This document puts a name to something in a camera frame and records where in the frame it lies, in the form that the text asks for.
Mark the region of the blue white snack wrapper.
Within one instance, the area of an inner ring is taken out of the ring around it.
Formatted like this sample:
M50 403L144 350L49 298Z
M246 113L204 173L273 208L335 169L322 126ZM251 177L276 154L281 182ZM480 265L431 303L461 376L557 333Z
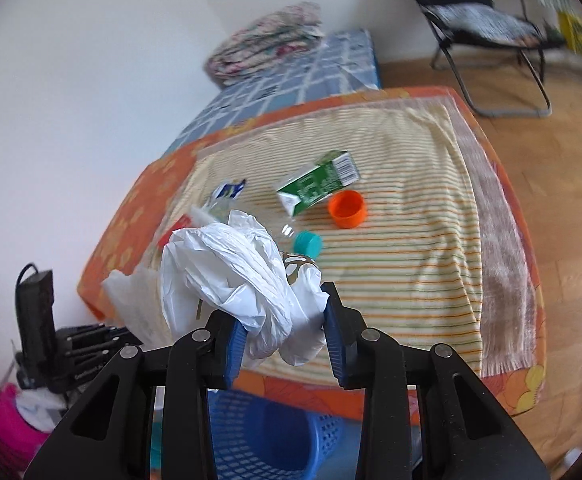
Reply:
M222 198L226 198L227 200L235 200L243 192L245 187L245 179L221 183L213 192L213 199L221 200Z

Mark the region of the striped yellow towel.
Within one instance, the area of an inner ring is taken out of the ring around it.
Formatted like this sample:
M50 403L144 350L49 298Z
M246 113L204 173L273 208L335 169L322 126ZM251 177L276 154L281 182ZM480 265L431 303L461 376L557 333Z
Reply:
M368 214L341 229L317 204L292 221L321 236L323 278L405 344L451 344L486 377L534 366L533 253L480 128L447 94L367 94L184 146L193 165L157 231L165 234L217 185L238 180L245 190L236 206L279 235L288 217L277 187L332 151L349 154L344 171Z

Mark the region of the blue checkered mattress cover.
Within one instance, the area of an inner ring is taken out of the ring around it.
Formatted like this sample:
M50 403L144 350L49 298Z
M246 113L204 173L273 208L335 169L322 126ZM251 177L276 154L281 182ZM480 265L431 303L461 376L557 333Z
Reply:
M322 44L222 89L166 152L282 108L381 88L373 40L365 29L334 32Z

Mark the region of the clear plastic bottle teal cap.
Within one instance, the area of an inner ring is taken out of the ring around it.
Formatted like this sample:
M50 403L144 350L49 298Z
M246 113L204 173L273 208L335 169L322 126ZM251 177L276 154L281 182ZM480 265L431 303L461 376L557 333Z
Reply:
M265 230L276 242L280 252L316 260L322 252L322 238L302 230L279 205L256 205L252 200L219 197L210 198L202 206L192 206L189 216L195 226L221 222L242 231Z

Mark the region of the white plastic bag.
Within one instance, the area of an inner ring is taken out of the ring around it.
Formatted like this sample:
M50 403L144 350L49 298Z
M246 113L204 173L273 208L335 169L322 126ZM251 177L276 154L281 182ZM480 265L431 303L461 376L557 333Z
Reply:
M315 359L328 295L315 263L293 262L263 229L221 222L172 234L158 269L114 270L102 288L116 314L146 347L173 344L215 311L246 330L245 359L256 367L277 354L292 366Z

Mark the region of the patterned chair cushion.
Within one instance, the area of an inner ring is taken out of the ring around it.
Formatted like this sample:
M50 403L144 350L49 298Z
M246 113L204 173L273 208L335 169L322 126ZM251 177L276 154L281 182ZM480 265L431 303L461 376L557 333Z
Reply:
M483 3L455 3L426 6L425 15L449 38L492 42L500 46L537 46L537 28Z

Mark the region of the red tissue box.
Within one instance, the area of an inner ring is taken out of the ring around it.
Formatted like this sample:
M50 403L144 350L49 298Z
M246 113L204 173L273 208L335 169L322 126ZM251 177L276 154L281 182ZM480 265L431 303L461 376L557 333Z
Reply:
M172 234L181 229L190 228L192 226L192 220L188 214L183 214L170 228L168 228L165 233L157 242L157 247L163 249L169 242Z

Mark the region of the blue plastic trash basket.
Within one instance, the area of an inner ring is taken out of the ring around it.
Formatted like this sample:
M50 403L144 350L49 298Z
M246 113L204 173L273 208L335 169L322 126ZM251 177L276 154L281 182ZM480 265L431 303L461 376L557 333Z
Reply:
M345 420L236 390L210 390L210 434L221 479L313 479Z

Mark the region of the black folding chair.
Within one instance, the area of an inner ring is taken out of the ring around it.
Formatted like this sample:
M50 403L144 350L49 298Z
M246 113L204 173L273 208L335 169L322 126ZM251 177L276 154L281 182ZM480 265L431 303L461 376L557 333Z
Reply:
M436 39L430 66L442 70L441 58L454 74L466 104L473 113L486 118L546 118L552 113L552 103L545 88L546 53L566 46L566 40L555 28L539 28L528 19L527 12L520 16L496 9L494 0L414 0ZM455 62L451 49L455 46L475 49L510 51L516 62L525 65L544 100L541 108L526 110L496 110L479 107L470 95Z

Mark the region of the green white carton box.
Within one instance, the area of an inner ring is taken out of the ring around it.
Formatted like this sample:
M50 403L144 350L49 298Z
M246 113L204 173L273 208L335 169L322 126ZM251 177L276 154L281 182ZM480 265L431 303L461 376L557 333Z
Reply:
M288 216L296 217L359 178L353 156L348 151L334 150L284 177L276 194Z

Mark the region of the yellow box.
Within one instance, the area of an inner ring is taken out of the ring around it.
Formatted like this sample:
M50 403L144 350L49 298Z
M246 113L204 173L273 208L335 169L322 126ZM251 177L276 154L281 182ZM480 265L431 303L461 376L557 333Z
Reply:
M568 50L582 56L582 19L568 12L558 12L560 33Z

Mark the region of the folded floral quilt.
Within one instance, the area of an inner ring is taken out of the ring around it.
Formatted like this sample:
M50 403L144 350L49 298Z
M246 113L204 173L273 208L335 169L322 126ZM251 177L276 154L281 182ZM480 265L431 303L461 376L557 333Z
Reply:
M205 63L225 86L304 54L322 43L321 8L303 1L258 18L220 44Z

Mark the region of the orange floral bedsheet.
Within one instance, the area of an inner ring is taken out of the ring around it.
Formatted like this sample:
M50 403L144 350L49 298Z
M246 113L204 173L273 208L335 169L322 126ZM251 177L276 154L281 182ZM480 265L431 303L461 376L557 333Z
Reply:
M102 287L103 280L113 270L129 273L139 264L145 266L152 260L154 252L160 249L158 242L170 233L172 225L180 218L184 182L204 153L296 118L321 116L330 110L432 103L448 107L475 188L483 191L488 184L494 186L478 200L478 206L489 218L495 217L497 206L504 206L521 244L514 256L526 265L528 300L526 304L514 304L504 298L504 277L489 278L486 281L489 296L485 304L488 318L482 324L482 334L488 344L497 338L512 341L518 333L514 320L529 316L534 320L534 327L524 340L530 344L533 354L524 359L507 358L501 350L486 354L483 382L509 414L519 415L531 410L542 395L547 359L545 304L530 231L504 165L466 102L449 87L388 88L330 96L241 119L200 140L182 142L175 151L149 164L134 182L82 272L77 285L78 296L98 320L115 318L115 309Z

